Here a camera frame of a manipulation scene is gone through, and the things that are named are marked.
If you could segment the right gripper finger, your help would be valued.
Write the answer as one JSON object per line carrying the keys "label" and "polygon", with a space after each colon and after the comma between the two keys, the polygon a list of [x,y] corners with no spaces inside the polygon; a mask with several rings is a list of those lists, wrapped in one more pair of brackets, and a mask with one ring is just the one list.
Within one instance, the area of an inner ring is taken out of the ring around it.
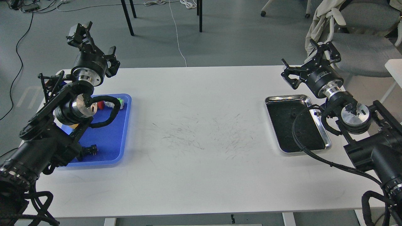
{"label": "right gripper finger", "polygon": [[284,65],[283,72],[280,74],[289,86],[294,90],[297,89],[301,83],[307,83],[307,78],[310,69],[306,66],[290,66],[283,58],[281,62]]}
{"label": "right gripper finger", "polygon": [[310,43],[316,50],[316,54],[310,60],[310,68],[330,66],[332,63],[341,61],[341,54],[332,42],[317,43],[313,39],[310,39]]}

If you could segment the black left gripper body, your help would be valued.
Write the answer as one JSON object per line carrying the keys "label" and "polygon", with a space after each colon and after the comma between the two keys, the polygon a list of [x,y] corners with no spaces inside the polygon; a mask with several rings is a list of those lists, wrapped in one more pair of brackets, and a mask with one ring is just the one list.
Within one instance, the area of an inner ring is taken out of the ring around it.
{"label": "black left gripper body", "polygon": [[77,80],[87,81],[92,86],[103,83],[106,74],[106,61],[91,52],[80,51],[72,68],[72,76]]}

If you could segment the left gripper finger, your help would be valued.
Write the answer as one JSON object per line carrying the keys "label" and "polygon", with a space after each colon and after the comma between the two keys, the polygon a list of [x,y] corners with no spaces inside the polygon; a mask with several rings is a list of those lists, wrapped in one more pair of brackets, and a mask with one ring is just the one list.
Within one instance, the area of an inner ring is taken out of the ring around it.
{"label": "left gripper finger", "polygon": [[112,46],[109,48],[108,54],[104,54],[104,60],[110,64],[105,71],[105,75],[108,78],[115,76],[120,67],[120,61],[117,60],[115,53],[116,46]]}
{"label": "left gripper finger", "polygon": [[91,21],[71,27],[68,36],[66,36],[67,44],[78,48],[80,52],[98,53],[98,47],[90,35],[91,27]]}

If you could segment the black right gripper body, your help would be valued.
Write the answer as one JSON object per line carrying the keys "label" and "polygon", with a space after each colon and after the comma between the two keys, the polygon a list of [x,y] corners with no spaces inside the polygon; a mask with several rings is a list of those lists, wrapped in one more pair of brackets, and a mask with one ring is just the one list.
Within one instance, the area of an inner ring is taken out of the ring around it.
{"label": "black right gripper body", "polygon": [[324,87],[334,83],[341,87],[344,79],[331,66],[321,66],[307,76],[306,85],[316,98],[325,98]]}

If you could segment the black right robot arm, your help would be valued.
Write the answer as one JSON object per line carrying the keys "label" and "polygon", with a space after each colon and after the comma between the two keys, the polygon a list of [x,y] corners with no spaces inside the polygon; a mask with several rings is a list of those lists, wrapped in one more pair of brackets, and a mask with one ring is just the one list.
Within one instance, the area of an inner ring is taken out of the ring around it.
{"label": "black right robot arm", "polygon": [[[290,66],[281,59],[284,70],[283,79],[297,89],[305,83],[319,99],[325,98],[322,105],[313,105],[302,110],[294,119],[292,136],[299,148],[310,157],[331,167],[366,177],[377,183],[382,193],[367,191],[361,198],[363,220],[367,226],[374,226],[370,198],[385,204],[383,225],[388,226],[390,217],[400,226],[402,221],[402,166],[401,166],[401,124],[375,100],[371,106],[360,104],[348,91],[343,91],[343,78],[333,69],[332,63],[340,62],[341,55],[329,41],[317,43],[310,39],[316,54],[302,66]],[[296,133],[296,124],[305,112],[316,109],[320,120],[328,132],[342,135],[347,145],[344,149],[353,167],[336,164],[317,156],[301,143]]]}

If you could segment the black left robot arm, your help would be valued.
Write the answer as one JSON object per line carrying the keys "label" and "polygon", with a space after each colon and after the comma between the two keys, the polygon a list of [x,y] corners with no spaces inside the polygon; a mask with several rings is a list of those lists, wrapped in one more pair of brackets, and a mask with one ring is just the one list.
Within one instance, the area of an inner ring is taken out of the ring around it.
{"label": "black left robot arm", "polygon": [[67,166],[73,159],[97,153],[97,146],[83,147],[79,140],[88,128],[111,124],[122,106],[119,99],[92,97],[104,77],[115,76],[120,62],[116,47],[105,54],[90,35],[92,22],[70,29],[67,43],[79,49],[70,73],[54,76],[39,74],[44,91],[44,106],[19,133],[23,144],[1,163],[1,225],[13,226],[18,220],[32,220],[32,226],[59,222],[49,213],[53,200],[49,191],[38,192],[36,181],[55,168]]}

